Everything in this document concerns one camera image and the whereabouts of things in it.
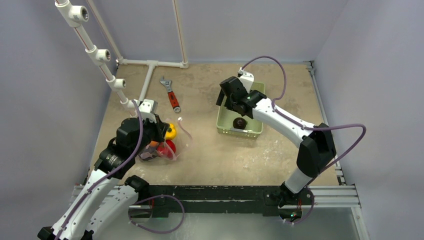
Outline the orange green mango toy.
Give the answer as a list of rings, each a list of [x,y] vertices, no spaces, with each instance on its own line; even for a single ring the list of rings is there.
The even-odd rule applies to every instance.
[[[150,146],[150,147],[157,147],[159,144],[160,144],[160,143],[159,143],[159,142],[157,142],[157,141],[151,141],[151,142],[150,142],[150,144],[149,144],[149,146]]]

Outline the dark purple plum toy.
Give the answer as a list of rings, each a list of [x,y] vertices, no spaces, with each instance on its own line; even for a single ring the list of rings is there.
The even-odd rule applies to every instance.
[[[247,127],[247,124],[248,122],[244,118],[237,117],[233,120],[232,127],[234,129],[245,130]]]

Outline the green perforated basket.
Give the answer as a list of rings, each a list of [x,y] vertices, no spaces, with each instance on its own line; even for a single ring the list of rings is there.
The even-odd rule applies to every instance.
[[[257,90],[260,92],[260,90],[264,89],[264,85],[261,83],[260,89],[251,89]],[[233,120],[235,118],[244,118],[247,121],[246,129],[235,129],[233,128]],[[241,138],[247,138],[251,140],[257,139],[261,133],[263,132],[264,124],[257,119],[249,118],[248,116],[241,116],[239,113],[228,110],[226,107],[224,107],[224,102],[221,106],[219,106],[218,109],[218,116],[216,120],[216,127],[217,131],[220,134],[225,135],[233,135],[236,137]]]

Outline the red tomato toy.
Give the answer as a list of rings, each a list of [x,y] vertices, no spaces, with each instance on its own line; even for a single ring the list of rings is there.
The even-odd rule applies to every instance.
[[[166,140],[158,145],[156,152],[160,157],[172,160],[176,156],[176,146],[172,140]]]

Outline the yellow lemon toy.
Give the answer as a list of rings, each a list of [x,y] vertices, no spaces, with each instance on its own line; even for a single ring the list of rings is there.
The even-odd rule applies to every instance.
[[[167,130],[166,130],[164,138],[166,140],[173,140],[173,139],[176,138],[177,134],[178,133],[177,133],[177,129],[176,129],[175,125],[170,123]]]

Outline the clear zip top bag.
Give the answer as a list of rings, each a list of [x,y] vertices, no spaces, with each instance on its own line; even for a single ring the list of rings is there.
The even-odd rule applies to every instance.
[[[163,142],[151,141],[138,154],[140,160],[151,161],[161,158],[176,161],[181,157],[193,145],[193,137],[183,127],[182,122],[182,117],[178,117],[174,122],[171,122],[165,131],[165,140]]]

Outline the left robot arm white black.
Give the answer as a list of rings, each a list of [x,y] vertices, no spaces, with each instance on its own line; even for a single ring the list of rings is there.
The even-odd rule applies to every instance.
[[[53,225],[43,227],[40,240],[96,240],[121,212],[133,203],[142,205],[151,196],[150,185],[136,175],[111,199],[110,191],[135,164],[135,158],[151,142],[164,142],[169,124],[159,117],[155,121],[127,118],[122,121],[107,148],[94,165],[83,190],[63,216]]]

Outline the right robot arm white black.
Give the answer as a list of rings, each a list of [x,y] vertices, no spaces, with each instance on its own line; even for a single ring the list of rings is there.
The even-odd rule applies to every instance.
[[[314,125],[286,112],[258,90],[247,90],[240,77],[231,76],[219,86],[218,106],[270,126],[298,148],[297,167],[280,191],[284,202],[294,203],[300,198],[300,191],[335,158],[332,132],[324,123]]]

